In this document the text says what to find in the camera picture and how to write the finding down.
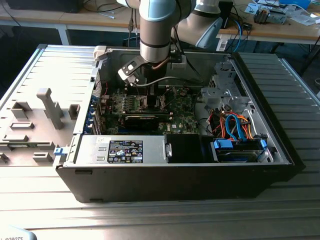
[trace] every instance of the robotic arm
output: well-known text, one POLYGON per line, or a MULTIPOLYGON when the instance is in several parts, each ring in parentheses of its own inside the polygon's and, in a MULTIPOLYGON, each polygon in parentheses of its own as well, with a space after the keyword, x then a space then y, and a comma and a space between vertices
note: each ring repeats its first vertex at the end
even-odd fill
POLYGON ((140 56, 124 65, 118 74, 127 84, 139 80, 134 72, 141 68, 147 80, 166 74, 170 58, 173 27, 179 38, 200 48, 209 48, 222 25, 219 0, 117 0, 140 13, 140 56))

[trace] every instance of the motherboard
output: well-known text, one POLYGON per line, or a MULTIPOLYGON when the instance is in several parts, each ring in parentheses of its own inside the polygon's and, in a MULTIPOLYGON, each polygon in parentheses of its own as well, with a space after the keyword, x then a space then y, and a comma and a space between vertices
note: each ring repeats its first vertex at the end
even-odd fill
POLYGON ((194 116, 196 94, 187 87, 168 87, 148 97, 117 89, 106 100, 103 115, 107 135, 198 134, 194 116))

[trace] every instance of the circuit board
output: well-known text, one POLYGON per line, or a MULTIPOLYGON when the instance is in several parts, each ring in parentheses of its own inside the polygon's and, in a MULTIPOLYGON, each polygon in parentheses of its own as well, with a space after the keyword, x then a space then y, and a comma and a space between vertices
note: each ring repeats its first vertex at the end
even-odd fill
POLYGON ((152 114, 159 120, 157 130, 132 130, 124 127, 126 116, 151 116, 143 109, 147 98, 145 95, 128 95, 118 89, 109 96, 108 111, 105 118, 105 134, 108 135, 165 135, 198 134, 199 125, 193 114, 194 94, 188 88, 171 87, 164 94, 156 97, 158 112, 152 114))

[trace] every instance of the blue cable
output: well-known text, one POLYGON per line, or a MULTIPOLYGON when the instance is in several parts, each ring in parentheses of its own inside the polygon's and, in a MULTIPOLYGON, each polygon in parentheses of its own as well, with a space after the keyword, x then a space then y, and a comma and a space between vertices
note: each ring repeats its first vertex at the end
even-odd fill
POLYGON ((240 26, 240 23, 234 19, 232 19, 237 25, 238 25, 238 28, 239 28, 239 32, 240 32, 240 37, 238 39, 238 44, 236 45, 235 49, 233 50, 233 52, 237 51, 239 45, 240 45, 240 41, 241 41, 241 36, 242 36, 242 29, 241 29, 241 26, 240 26))
POLYGON ((241 130, 241 122, 239 120, 239 118, 236 116, 236 115, 233 115, 233 114, 230 114, 226 119, 225 119, 225 129, 226 129, 226 132, 230 135, 230 137, 233 138, 233 140, 237 140, 237 138, 230 132, 230 129, 229 129, 229 121, 230 121, 230 118, 233 117, 235 119, 235 123, 236 123, 236 129, 238 131, 238 135, 239 135, 239 138, 242 139, 244 142, 247 141, 244 133, 242 132, 241 130))

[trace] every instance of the desk clutter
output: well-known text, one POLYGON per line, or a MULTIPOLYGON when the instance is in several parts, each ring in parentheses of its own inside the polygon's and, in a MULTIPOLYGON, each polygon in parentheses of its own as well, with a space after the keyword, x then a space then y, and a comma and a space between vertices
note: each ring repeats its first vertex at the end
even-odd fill
POLYGON ((287 18, 293 21, 310 26, 320 23, 319 13, 310 13, 306 9, 311 3, 310 0, 252 0, 245 9, 245 13, 254 15, 254 22, 257 24, 284 24, 287 18))

